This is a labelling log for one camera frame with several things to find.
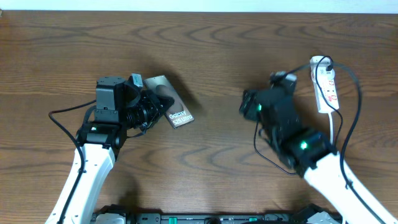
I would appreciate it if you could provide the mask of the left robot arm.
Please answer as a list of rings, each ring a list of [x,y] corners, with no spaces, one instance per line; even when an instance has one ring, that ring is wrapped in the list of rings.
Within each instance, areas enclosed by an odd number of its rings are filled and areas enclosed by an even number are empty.
[[[130,129],[143,136],[173,105],[170,96],[144,89],[142,78],[103,77],[76,135],[72,168],[47,223],[90,223],[101,188]]]

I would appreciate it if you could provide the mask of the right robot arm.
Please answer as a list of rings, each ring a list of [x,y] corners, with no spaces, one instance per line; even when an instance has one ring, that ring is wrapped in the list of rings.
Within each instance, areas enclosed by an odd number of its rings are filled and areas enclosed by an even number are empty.
[[[397,223],[349,168],[322,132],[302,124],[295,110],[295,76],[263,90],[244,90],[239,108],[261,127],[266,143],[287,168],[322,194],[348,223]]]

